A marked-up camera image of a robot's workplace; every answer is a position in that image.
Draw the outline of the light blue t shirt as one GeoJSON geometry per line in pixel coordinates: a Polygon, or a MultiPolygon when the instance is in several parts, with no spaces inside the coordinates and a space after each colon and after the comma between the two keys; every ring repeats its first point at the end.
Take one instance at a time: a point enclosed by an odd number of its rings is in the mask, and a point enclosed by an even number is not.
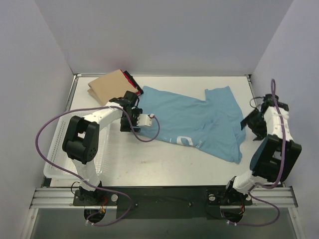
{"type": "Polygon", "coordinates": [[[230,87],[205,90],[205,100],[143,87],[139,106],[159,120],[142,127],[140,135],[192,146],[228,162],[240,163],[240,145],[246,137],[241,128],[242,111],[230,87]]]}

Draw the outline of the white perforated plastic basket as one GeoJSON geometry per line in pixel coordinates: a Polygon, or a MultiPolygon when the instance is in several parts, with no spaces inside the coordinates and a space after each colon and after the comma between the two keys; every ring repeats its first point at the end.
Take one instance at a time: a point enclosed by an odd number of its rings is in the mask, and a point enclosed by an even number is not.
{"type": "Polygon", "coordinates": [[[67,112],[59,121],[48,153],[48,160],[73,173],[77,173],[73,162],[82,159],[93,162],[98,176],[102,175],[107,152],[110,125],[95,126],[84,123],[82,118],[93,111],[67,112]]]}

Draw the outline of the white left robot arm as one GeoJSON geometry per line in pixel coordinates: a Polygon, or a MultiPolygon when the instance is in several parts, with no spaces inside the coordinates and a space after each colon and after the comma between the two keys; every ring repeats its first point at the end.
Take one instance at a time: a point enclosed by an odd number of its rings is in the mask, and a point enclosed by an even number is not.
{"type": "Polygon", "coordinates": [[[135,106],[138,102],[137,94],[126,91],[123,97],[107,102],[106,109],[70,119],[62,150],[73,161],[77,174],[94,187],[102,186],[94,164],[100,131],[119,119],[121,132],[139,132],[137,121],[143,110],[135,106]]]}

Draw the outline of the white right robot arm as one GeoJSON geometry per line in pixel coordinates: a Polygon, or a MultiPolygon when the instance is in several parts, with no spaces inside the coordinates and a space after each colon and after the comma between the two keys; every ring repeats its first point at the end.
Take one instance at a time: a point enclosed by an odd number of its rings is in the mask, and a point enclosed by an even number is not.
{"type": "Polygon", "coordinates": [[[251,158],[249,169],[233,177],[223,190],[223,200],[228,204],[242,202],[256,186],[271,188],[284,182],[301,153],[302,146],[290,133],[289,106],[278,99],[276,95],[266,94],[261,106],[240,123],[261,144],[251,158]]]}

